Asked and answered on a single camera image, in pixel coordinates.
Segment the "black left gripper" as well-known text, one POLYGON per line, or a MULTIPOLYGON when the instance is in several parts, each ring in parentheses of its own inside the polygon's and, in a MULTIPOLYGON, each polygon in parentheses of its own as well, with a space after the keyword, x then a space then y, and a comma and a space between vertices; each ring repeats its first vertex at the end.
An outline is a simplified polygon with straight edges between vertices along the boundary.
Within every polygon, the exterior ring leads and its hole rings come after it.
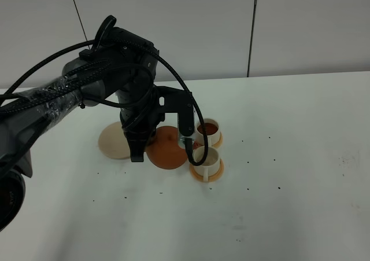
POLYGON ((157 87, 152 83, 130 82, 119 90, 119 103, 125 105, 120 120, 130 149, 132 162, 144 162, 144 152, 155 135, 159 123, 165 120, 160 114, 157 87))

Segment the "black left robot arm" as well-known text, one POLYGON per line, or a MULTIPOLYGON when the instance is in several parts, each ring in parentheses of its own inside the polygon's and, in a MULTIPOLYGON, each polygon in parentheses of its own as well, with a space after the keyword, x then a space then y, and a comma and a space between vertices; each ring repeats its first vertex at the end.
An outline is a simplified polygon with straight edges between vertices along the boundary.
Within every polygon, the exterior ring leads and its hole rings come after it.
POLYGON ((25 177, 32 177, 31 147, 75 108, 107 104, 119 93, 118 108, 134 117, 153 93, 159 52, 151 41, 116 27, 108 16, 93 40, 66 47, 42 60, 1 95, 1 228, 18 214, 25 177), (77 58, 43 86, 19 92, 32 74, 74 50, 77 58))

